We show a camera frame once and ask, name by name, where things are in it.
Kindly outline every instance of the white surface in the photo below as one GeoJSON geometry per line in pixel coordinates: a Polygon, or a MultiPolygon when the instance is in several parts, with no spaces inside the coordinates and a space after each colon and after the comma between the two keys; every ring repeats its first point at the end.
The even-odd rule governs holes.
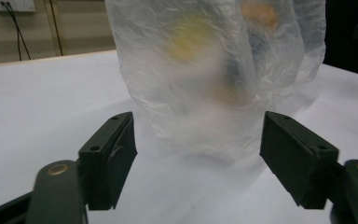
{"type": "Polygon", "coordinates": [[[35,12],[34,0],[0,0],[0,11],[7,12],[7,8],[2,3],[9,3],[13,11],[35,12]]]}
{"type": "MultiPolygon", "coordinates": [[[[330,205],[296,207],[257,162],[162,153],[127,94],[114,51],[0,65],[0,204],[32,190],[43,166],[75,160],[106,119],[129,110],[139,155],[117,210],[89,212],[90,223],[329,223],[330,205]]],[[[323,65],[277,111],[338,147],[340,162],[358,159],[358,75],[323,65]]]]}

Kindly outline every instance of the black cable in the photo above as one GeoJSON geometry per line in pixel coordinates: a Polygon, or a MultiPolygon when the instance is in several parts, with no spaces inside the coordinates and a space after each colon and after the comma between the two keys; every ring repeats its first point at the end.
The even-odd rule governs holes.
{"type": "Polygon", "coordinates": [[[20,37],[21,37],[21,40],[22,40],[22,44],[23,44],[23,46],[25,47],[25,51],[27,52],[28,59],[31,60],[30,53],[28,52],[27,45],[25,44],[25,41],[24,41],[24,37],[22,37],[22,32],[21,32],[21,30],[20,30],[19,25],[17,24],[16,15],[14,14],[13,8],[11,7],[11,5],[8,5],[8,7],[9,7],[9,9],[10,9],[10,11],[11,11],[11,15],[13,16],[12,19],[14,20],[14,22],[15,22],[15,24],[16,24],[17,31],[20,33],[20,37]]]}
{"type": "Polygon", "coordinates": [[[19,50],[19,55],[20,55],[20,61],[21,61],[21,51],[20,51],[19,34],[20,34],[20,37],[21,37],[21,40],[22,40],[22,45],[25,47],[25,51],[27,52],[28,59],[31,60],[31,56],[30,56],[30,53],[28,51],[27,45],[25,44],[24,38],[22,37],[20,27],[17,24],[16,15],[14,14],[13,8],[10,5],[8,5],[7,3],[4,3],[4,5],[5,5],[5,7],[7,9],[7,12],[10,14],[10,17],[14,21],[14,24],[16,25],[16,28],[17,28],[17,45],[18,45],[18,50],[19,50]]]}
{"type": "MultiPolygon", "coordinates": [[[[14,23],[16,24],[16,19],[13,17],[13,14],[11,13],[10,9],[7,6],[7,3],[3,3],[3,5],[5,6],[5,8],[7,9],[8,14],[10,15],[11,19],[14,21],[14,23]]],[[[19,33],[19,27],[16,24],[16,31],[17,31],[17,51],[19,52],[19,57],[20,57],[20,61],[22,61],[21,58],[21,49],[20,49],[20,33],[19,33]]]]}

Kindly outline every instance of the plastic bag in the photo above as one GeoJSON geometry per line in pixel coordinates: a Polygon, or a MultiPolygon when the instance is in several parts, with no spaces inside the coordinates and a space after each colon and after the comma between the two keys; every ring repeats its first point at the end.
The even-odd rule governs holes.
{"type": "Polygon", "coordinates": [[[311,6],[324,1],[105,2],[129,93],[171,148],[234,160],[255,154],[274,92],[299,71],[314,76],[323,59],[323,41],[305,41],[323,38],[324,11],[311,6]],[[310,17],[318,27],[299,24],[310,17]]]}

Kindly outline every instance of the screw hole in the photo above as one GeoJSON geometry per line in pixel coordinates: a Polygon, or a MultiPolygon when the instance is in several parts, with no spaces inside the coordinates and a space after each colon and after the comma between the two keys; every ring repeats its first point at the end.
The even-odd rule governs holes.
{"type": "Polygon", "coordinates": [[[327,149],[327,147],[325,147],[325,146],[318,146],[318,148],[319,148],[320,150],[325,150],[325,149],[327,149]]]}
{"type": "Polygon", "coordinates": [[[89,150],[91,150],[91,151],[98,151],[99,149],[100,149],[100,147],[95,146],[95,147],[91,147],[89,150]]]}

